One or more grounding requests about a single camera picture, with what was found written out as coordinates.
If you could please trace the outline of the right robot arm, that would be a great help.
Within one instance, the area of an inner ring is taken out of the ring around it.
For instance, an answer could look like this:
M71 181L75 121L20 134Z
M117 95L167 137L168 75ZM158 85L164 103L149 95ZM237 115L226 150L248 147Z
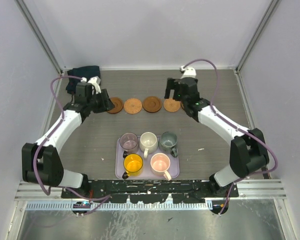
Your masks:
M186 114L225 140L230 146L229 164L209 177L209 191L221 197L227 186L243 179L269 163L265 139L258 128L248 129L221 114L210 101L200 97L198 80L193 77L168 78L164 98L181 102Z

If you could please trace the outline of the pink mug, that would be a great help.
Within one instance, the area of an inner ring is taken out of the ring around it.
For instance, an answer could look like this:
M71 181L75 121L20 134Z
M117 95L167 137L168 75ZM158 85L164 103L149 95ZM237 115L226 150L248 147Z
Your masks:
M164 153L156 153L150 160L151 171L157 176L164 177L167 181L172 179L169 173L170 166L171 160Z

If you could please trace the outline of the cream speckled mug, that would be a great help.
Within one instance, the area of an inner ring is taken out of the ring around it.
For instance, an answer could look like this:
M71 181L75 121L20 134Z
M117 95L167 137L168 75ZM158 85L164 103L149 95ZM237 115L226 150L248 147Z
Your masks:
M152 132L143 133L139 139L139 148L143 152L143 158L147 159L158 148L157 136Z

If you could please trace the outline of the woven rattan coaster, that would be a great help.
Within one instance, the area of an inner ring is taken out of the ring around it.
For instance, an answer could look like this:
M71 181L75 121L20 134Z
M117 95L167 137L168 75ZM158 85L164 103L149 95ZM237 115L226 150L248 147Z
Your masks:
M164 100L163 107L166 111L175 113L181 108L181 103L172 98L168 98Z
M139 113L142 110L143 105L139 99L130 98L124 102L123 108L126 113L134 115L134 114Z

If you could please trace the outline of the lavender plastic tray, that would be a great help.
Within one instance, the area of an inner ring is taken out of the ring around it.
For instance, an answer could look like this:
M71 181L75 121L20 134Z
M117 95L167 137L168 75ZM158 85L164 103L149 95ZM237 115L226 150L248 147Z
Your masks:
M124 149L120 145L120 139L116 142L116 158L115 158L115 176L118 179L122 180L122 175L126 171L124 168L124 158L123 158ZM151 168L151 158L153 155L157 153L162 153L162 151L157 148L155 152L148 155L147 159L143 161L143 170L142 173L138 176L132 176L129 177L129 180L132 179L141 179L141 180L147 180L147 179L164 179L163 175L158 175L152 171ZM170 159L170 167L168 169L169 174L171 175L172 179L175 179L180 174L180 167L179 167L179 158L173 157L169 153L165 153L169 159Z

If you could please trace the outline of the grey-green mug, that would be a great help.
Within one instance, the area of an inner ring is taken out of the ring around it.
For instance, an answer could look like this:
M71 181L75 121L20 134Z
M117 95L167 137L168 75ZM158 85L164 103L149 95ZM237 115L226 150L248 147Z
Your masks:
M170 154L174 158L177 158L179 155L177 150L177 143L177 135L173 132L167 131L161 135L158 146L163 153Z

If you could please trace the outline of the wooden coaster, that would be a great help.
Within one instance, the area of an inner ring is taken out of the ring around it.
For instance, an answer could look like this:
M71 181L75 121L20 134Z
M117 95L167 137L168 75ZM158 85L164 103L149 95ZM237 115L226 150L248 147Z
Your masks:
M186 103L184 101L180 102L181 108L186 111L187 107L186 107Z
M162 102L156 96L148 96L143 100L142 106L146 112L156 113L162 108Z
M109 113L109 114L119 113L124 107L124 103L123 103L122 99L119 97L111 97L110 100L113 103L114 108L107 111L107 113Z

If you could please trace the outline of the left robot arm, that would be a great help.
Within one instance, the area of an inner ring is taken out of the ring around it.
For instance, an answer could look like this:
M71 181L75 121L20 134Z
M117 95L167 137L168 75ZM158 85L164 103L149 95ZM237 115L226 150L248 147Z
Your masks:
M81 82L76 85L74 100L62 107L58 120L35 143L26 143L21 150L22 178L25 182L48 187L68 187L78 198L90 193L88 177L66 170L59 152L91 113L103 113L114 108L108 91Z

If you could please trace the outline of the aluminium frame rail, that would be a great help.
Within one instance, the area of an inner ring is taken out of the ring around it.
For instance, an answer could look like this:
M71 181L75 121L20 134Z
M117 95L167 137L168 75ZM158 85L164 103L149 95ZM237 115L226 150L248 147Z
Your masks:
M227 196L228 187L222 187L213 192L208 180L202 179L164 179L152 180L122 180L99 179L89 182L93 197L106 195L137 195L137 194L183 194L187 198L198 196L204 199L223 199ZM15 200L59 200L66 194L65 190L53 187L47 196L38 184L20 182ZM247 179L232 187L231 197L241 199L285 199L286 193L279 179Z

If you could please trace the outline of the dark blue folded cloth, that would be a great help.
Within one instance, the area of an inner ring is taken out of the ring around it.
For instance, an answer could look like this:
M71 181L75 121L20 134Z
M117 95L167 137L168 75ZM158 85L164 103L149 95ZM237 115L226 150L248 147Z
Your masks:
M73 68L67 71L68 76L75 76L81 78L86 78L89 80L93 77L101 78L100 67L98 65L82 66ZM79 79L70 77L68 84L65 88L68 94L74 95L76 93L76 86L80 82Z

